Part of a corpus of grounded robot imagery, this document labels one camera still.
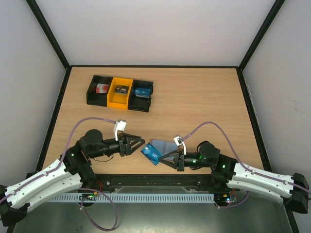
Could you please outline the blue VIP card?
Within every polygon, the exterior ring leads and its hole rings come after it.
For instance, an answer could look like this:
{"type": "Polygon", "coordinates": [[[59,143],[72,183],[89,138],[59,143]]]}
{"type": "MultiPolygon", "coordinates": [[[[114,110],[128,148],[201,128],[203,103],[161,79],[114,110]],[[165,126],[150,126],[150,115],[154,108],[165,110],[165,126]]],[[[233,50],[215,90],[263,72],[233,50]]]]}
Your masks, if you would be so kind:
{"type": "Polygon", "coordinates": [[[151,90],[149,88],[137,87],[134,90],[134,95],[141,98],[149,98],[150,93],[151,90]]]}
{"type": "Polygon", "coordinates": [[[151,143],[147,143],[140,151],[153,165],[158,165],[160,158],[163,156],[151,143]]]}

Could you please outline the black stripe back card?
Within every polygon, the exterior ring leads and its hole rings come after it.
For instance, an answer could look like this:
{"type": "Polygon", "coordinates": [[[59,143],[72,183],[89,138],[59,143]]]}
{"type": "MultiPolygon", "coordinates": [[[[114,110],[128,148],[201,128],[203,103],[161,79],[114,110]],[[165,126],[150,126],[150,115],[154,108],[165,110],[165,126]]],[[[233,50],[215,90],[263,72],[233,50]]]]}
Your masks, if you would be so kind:
{"type": "Polygon", "coordinates": [[[128,91],[129,91],[129,86],[126,86],[126,85],[117,85],[115,87],[115,93],[116,94],[127,95],[128,91]]]}

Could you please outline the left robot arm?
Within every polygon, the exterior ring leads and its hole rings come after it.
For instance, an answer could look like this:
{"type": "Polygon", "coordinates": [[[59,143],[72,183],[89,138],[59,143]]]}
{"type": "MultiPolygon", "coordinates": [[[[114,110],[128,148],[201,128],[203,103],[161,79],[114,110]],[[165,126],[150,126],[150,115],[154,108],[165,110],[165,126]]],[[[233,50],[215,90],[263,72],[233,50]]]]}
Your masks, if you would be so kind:
{"type": "Polygon", "coordinates": [[[116,138],[103,139],[99,130],[86,132],[65,155],[40,172],[15,185],[0,187],[0,219],[8,227],[23,220],[41,204],[64,193],[91,188],[96,175],[91,159],[118,153],[131,155],[144,144],[140,136],[119,133],[116,138]]]}

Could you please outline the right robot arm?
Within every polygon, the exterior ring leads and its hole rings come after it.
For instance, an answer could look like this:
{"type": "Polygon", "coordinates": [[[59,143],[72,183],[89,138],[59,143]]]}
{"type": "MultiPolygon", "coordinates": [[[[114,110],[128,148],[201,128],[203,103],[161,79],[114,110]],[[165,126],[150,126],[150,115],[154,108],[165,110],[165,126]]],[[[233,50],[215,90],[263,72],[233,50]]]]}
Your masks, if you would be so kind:
{"type": "Polygon", "coordinates": [[[174,150],[161,156],[159,161],[177,171],[208,167],[212,185],[217,190],[241,189],[265,196],[292,212],[308,213],[309,185],[302,174],[281,175],[246,165],[221,154],[208,141],[200,143],[196,152],[174,150]]]}

